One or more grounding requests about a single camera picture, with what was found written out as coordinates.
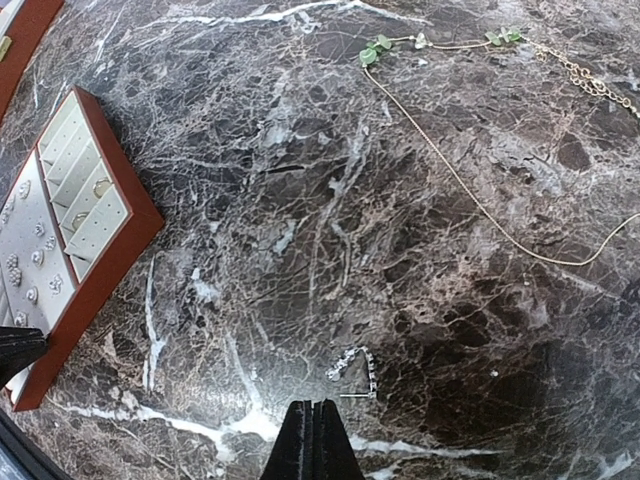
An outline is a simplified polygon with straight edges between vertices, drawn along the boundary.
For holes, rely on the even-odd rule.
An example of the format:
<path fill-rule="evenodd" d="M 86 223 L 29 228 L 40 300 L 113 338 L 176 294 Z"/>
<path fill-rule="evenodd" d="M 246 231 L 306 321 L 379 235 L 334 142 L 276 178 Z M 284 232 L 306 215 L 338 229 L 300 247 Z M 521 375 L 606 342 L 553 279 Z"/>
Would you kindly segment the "beige jewelry tray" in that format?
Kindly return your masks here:
<path fill-rule="evenodd" d="M 103 177 L 112 185 L 98 199 L 92 187 Z M 20 199 L 26 180 L 30 193 Z M 71 221 L 80 212 L 89 215 L 74 231 Z M 45 228 L 40 237 L 34 234 L 38 223 Z M 25 312 L 26 327 L 39 328 L 49 340 L 48 352 L 7 384 L 13 410 L 40 406 L 85 330 L 163 225 L 97 99 L 72 87 L 1 207 L 1 320 L 17 327 L 15 314 Z M 47 251 L 50 236 L 56 246 Z M 37 250 L 44 253 L 40 266 L 31 261 Z M 19 287 L 8 278 L 11 254 L 22 272 Z M 32 287 L 35 304 L 26 299 Z"/>

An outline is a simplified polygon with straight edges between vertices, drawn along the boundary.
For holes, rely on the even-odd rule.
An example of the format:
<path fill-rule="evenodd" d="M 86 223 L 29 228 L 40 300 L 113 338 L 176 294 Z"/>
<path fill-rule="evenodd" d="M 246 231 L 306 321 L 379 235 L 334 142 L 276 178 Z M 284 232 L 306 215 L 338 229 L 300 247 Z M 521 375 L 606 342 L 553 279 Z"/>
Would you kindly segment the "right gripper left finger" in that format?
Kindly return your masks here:
<path fill-rule="evenodd" d="M 313 477 L 312 402 L 294 401 L 286 412 L 261 480 L 306 480 Z"/>

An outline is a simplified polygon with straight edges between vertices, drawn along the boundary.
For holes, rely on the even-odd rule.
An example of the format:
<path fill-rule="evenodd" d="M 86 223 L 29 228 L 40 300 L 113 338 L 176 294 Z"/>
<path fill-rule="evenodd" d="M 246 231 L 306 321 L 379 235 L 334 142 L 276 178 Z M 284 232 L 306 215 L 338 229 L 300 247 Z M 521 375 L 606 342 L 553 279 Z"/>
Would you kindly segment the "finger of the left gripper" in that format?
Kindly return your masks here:
<path fill-rule="evenodd" d="M 19 372 L 44 356 L 48 336 L 39 328 L 0 328 L 0 384 L 4 388 Z"/>

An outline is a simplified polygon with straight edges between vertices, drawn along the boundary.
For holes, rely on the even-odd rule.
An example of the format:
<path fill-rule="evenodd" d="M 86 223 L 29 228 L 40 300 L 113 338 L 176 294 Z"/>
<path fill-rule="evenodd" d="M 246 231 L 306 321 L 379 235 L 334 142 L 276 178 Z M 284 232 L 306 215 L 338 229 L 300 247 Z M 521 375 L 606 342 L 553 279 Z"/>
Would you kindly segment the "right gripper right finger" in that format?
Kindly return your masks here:
<path fill-rule="evenodd" d="M 313 405 L 312 478 L 364 480 L 336 404 L 323 400 Z"/>

